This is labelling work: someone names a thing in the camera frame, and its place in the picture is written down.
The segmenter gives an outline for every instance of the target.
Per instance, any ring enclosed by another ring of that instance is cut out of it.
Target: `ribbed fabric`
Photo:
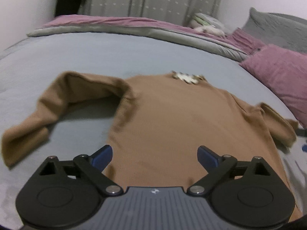
[[[4,132],[5,164],[12,166],[47,140],[46,126],[55,123],[69,103],[111,94],[121,102],[109,131],[107,143],[114,155],[106,175],[123,188],[189,187],[206,174],[197,161],[200,145],[242,161],[262,156],[288,186],[273,138],[291,147],[297,122],[286,121],[264,103],[251,106],[205,80],[192,85],[172,74],[127,80],[61,74],[39,98],[36,111]],[[300,216],[295,208],[292,219]]]

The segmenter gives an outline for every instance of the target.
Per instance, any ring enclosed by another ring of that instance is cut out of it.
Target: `light blue bedsheet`
[[[283,117],[292,113],[272,92],[235,61],[192,47],[139,36],[107,33],[69,33],[28,38],[0,54],[0,134],[22,122],[55,77],[66,70],[127,78],[172,70],[203,74],[212,85],[226,89],[250,104],[265,102]],[[104,145],[117,98],[76,105],[52,130],[50,141],[12,170],[0,160],[0,224],[22,225],[15,209],[18,191],[49,155],[71,160]],[[290,151],[280,151],[298,205],[307,213],[306,153],[299,139]]]

